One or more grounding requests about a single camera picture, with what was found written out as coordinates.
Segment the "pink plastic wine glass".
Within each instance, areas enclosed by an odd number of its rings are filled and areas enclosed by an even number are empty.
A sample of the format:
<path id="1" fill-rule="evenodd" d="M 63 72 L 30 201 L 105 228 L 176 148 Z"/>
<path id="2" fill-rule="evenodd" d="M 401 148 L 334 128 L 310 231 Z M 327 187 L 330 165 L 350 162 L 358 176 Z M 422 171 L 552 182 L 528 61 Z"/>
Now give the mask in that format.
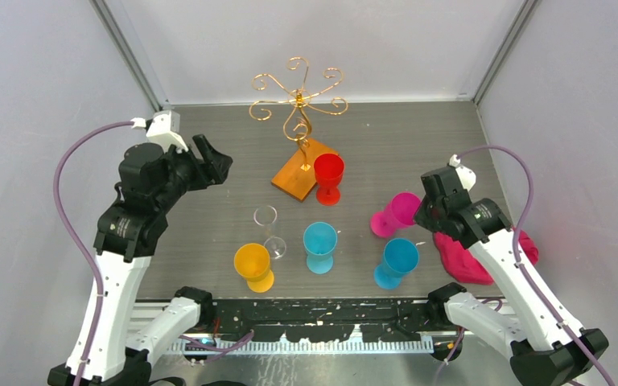
<path id="1" fill-rule="evenodd" d="M 373 214 L 370 229 L 379 237 L 388 238 L 397 231 L 416 225 L 414 215 L 422 200 L 414 193 L 403 191 L 395 195 L 382 211 Z"/>

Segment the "red plastic wine glass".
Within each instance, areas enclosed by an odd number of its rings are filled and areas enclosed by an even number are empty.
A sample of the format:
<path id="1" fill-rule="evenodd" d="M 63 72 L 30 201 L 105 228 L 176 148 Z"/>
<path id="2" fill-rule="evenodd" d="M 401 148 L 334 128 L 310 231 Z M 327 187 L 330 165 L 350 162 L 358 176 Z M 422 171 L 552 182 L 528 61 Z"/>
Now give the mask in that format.
<path id="1" fill-rule="evenodd" d="M 344 175 L 344 160 L 338 154 L 322 154 L 314 162 L 315 180 L 319 186 L 316 198 L 324 206 L 340 201 L 339 184 Z"/>

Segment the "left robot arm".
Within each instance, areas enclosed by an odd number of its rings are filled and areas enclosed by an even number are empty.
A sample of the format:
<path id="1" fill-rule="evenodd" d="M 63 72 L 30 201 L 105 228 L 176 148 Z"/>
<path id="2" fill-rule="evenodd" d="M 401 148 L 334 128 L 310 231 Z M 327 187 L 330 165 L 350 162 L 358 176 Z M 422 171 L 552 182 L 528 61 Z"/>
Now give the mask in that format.
<path id="1" fill-rule="evenodd" d="M 147 385 L 153 365 L 182 334 L 208 331 L 216 307 L 212 294 L 190 286 L 138 333 L 128 327 L 138 289 L 167 213 L 189 191 L 220 185 L 233 160 L 203 134 L 192 148 L 167 150 L 155 143 L 129 148 L 119 164 L 117 198 L 97 222 L 93 247 L 100 281 L 92 286 L 79 340 L 65 363 L 52 368 L 49 385 Z"/>

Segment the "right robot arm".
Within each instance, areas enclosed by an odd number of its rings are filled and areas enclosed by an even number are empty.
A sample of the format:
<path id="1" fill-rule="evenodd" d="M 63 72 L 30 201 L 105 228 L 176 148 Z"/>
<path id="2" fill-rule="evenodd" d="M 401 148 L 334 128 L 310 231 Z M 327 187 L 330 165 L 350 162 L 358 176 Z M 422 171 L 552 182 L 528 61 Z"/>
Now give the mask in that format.
<path id="1" fill-rule="evenodd" d="M 512 318 L 501 314 L 452 282 L 428 294 L 428 322 L 438 330 L 455 325 L 477 335 L 509 361 L 522 385 L 564 385 L 592 369 L 609 346 L 607 337 L 585 328 L 547 288 L 498 205 L 472 201 L 472 171 L 444 166 L 421 181 L 425 195 L 415 223 L 459 242 L 514 312 Z"/>

